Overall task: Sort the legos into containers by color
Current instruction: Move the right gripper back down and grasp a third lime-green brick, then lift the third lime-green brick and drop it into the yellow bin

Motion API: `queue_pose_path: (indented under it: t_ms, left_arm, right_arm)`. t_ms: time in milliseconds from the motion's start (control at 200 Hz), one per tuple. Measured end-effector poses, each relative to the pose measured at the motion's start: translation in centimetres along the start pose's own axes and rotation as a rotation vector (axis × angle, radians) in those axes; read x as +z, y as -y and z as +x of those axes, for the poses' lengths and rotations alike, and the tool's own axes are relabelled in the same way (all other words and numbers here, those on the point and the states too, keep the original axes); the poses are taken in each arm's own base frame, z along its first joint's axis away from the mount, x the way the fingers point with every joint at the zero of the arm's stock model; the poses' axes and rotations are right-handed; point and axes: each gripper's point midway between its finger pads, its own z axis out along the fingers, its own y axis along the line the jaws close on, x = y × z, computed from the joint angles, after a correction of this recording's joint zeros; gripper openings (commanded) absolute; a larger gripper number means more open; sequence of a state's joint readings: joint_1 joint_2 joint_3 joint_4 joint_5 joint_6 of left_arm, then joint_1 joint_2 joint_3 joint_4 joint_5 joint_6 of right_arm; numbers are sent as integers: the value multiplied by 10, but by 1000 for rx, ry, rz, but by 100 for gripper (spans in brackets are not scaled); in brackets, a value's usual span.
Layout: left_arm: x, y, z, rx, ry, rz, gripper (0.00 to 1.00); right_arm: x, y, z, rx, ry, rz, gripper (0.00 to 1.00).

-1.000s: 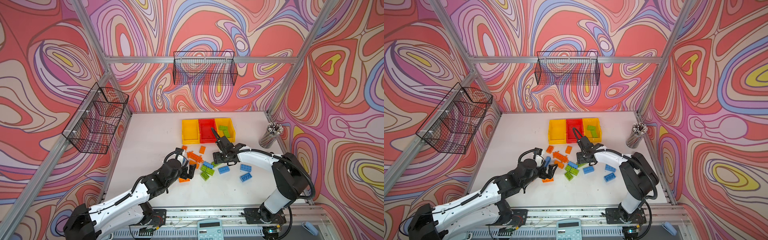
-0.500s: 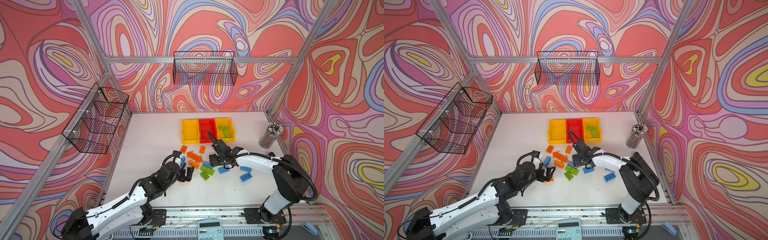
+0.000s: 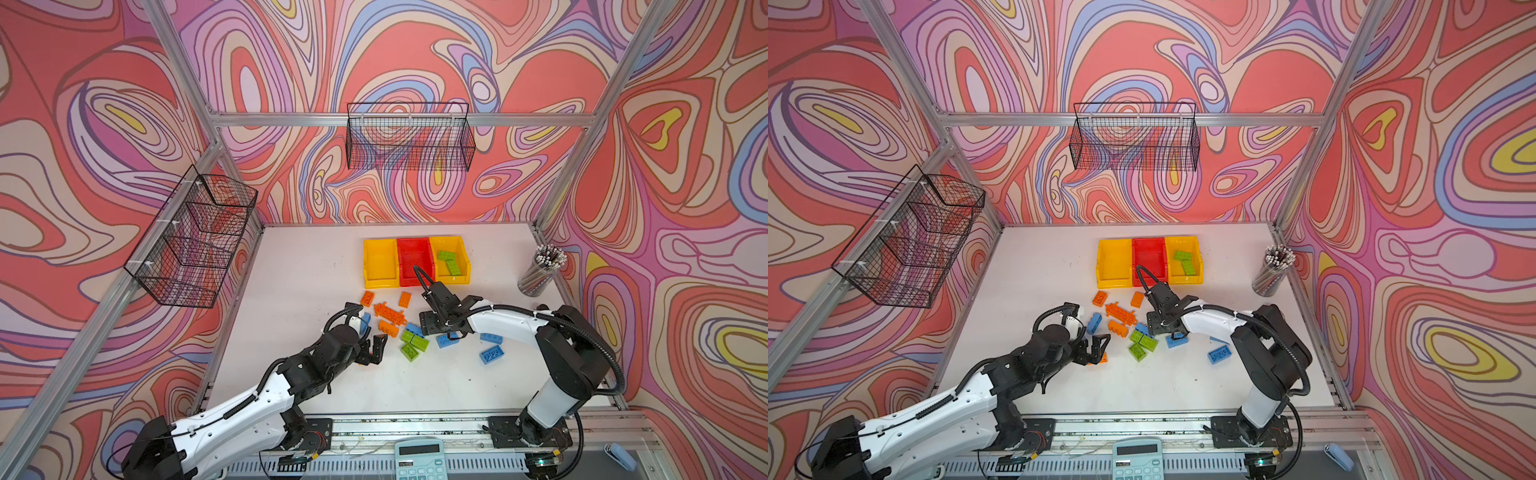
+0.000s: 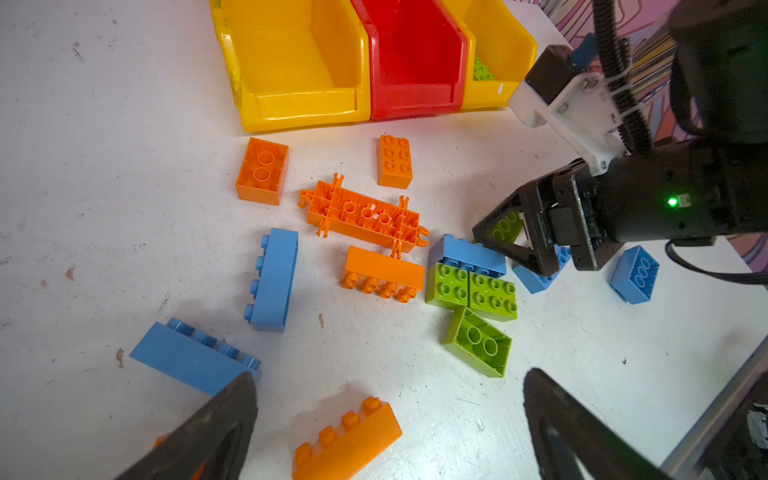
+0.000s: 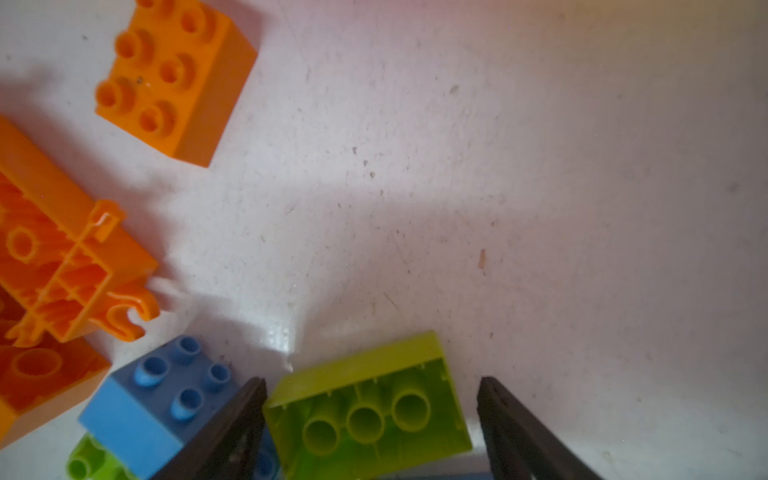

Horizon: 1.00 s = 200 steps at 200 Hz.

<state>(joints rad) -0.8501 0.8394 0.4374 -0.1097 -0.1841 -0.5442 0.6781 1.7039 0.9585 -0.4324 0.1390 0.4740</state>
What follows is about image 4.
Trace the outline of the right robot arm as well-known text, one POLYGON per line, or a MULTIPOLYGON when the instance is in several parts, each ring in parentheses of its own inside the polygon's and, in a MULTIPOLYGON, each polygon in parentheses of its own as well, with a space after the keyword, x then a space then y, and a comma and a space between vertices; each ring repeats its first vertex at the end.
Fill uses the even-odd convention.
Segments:
POLYGON ((577 151, 570 164, 520 186, 473 235, 540 276, 557 247, 581 271, 601 269, 626 243, 681 247, 767 229, 767 5, 681 1, 668 24, 676 50, 670 106, 685 141, 654 141, 630 82, 615 5, 597 1, 592 57, 548 47, 510 99, 526 125, 551 126, 577 151))

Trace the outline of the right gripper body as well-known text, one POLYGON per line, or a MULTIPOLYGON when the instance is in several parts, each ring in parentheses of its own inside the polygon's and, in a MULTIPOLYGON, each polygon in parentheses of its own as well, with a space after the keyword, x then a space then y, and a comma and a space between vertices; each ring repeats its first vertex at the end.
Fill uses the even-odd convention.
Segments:
POLYGON ((580 271, 601 270, 624 246, 599 224, 596 183, 585 161, 575 160, 518 190, 529 246, 550 241, 569 247, 580 271))

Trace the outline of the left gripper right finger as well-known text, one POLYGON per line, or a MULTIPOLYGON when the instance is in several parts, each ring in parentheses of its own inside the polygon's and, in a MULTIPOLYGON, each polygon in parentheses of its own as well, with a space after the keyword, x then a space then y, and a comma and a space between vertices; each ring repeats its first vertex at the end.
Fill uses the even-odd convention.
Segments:
POLYGON ((666 479, 539 368, 525 376, 524 408, 543 479, 666 479))

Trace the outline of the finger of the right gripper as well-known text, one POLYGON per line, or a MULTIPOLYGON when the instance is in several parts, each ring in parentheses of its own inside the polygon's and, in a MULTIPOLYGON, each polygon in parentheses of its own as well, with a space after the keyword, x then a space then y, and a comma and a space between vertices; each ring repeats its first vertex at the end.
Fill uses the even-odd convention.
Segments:
POLYGON ((501 243, 515 243, 524 229, 523 218, 519 190, 515 190, 473 227, 473 241, 484 243, 487 239, 492 239, 501 243))
POLYGON ((505 256, 541 277, 555 275, 564 265, 560 261, 559 246, 550 241, 536 241, 530 246, 509 244, 501 250, 505 256))

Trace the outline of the green lego brick bottom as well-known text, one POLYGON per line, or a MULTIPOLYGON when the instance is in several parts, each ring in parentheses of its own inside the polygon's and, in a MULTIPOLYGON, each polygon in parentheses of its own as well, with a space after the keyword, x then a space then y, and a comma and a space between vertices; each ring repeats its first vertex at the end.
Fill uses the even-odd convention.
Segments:
POLYGON ((505 376, 512 339, 468 307, 454 310, 442 344, 486 377, 505 376))

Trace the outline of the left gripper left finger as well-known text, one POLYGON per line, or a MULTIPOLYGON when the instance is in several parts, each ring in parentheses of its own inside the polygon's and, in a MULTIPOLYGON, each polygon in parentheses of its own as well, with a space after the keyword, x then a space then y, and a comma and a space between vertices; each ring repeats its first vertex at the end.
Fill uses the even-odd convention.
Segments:
POLYGON ((190 479, 207 461, 203 479, 237 479, 257 419, 256 386, 248 373, 237 376, 157 449, 119 475, 121 479, 190 479), (172 453, 179 459, 169 461, 172 453))

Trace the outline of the green lego brick pair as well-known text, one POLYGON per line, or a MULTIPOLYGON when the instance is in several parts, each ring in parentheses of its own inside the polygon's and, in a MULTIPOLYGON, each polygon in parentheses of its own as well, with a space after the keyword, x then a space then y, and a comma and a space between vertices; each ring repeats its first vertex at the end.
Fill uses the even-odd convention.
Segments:
POLYGON ((519 315, 512 282, 469 272, 443 263, 427 271, 426 303, 447 309, 468 307, 485 319, 507 322, 519 315))

